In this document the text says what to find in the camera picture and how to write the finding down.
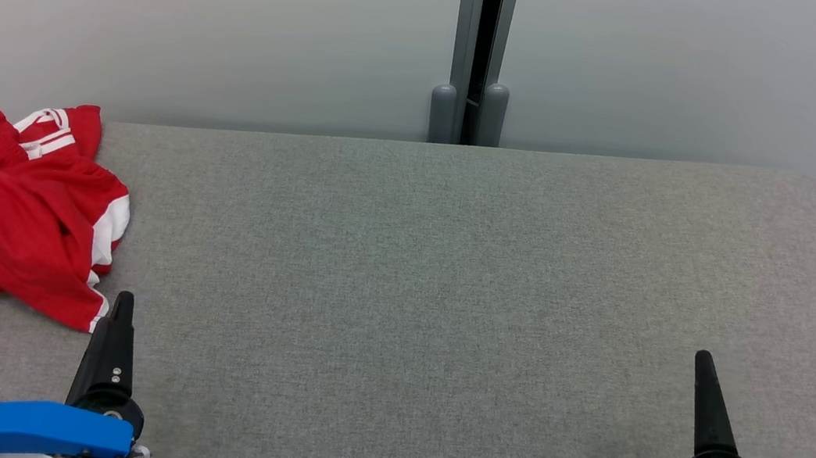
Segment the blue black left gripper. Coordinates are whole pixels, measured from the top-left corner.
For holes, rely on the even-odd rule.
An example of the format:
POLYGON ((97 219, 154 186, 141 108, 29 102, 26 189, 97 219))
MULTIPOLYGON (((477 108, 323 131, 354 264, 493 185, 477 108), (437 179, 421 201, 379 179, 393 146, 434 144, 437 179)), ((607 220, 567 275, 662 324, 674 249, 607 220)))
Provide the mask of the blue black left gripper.
POLYGON ((153 458, 131 398, 134 301, 118 292, 96 322, 67 402, 0 402, 0 458, 153 458))

